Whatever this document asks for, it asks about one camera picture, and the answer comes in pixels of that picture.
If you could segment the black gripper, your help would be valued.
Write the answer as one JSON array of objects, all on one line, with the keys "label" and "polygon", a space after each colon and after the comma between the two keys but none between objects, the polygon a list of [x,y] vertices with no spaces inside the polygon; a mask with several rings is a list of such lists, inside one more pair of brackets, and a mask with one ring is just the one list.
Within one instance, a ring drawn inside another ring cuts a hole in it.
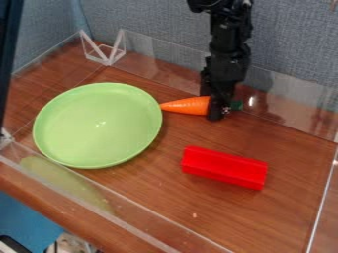
[{"label": "black gripper", "polygon": [[232,89],[227,87],[244,80],[249,63],[251,50],[245,45],[227,52],[209,49],[199,86],[199,95],[209,95],[205,116],[209,121],[220,121],[231,110]]}]

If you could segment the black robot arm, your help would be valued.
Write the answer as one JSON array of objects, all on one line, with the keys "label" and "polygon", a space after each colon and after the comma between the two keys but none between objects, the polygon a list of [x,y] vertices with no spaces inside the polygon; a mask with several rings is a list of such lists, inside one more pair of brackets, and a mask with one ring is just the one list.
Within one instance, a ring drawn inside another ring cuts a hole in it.
[{"label": "black robot arm", "polygon": [[205,118],[219,121],[231,111],[236,84],[245,79],[253,0],[185,0],[192,13],[209,15],[209,55],[200,71],[199,95],[208,96]]}]

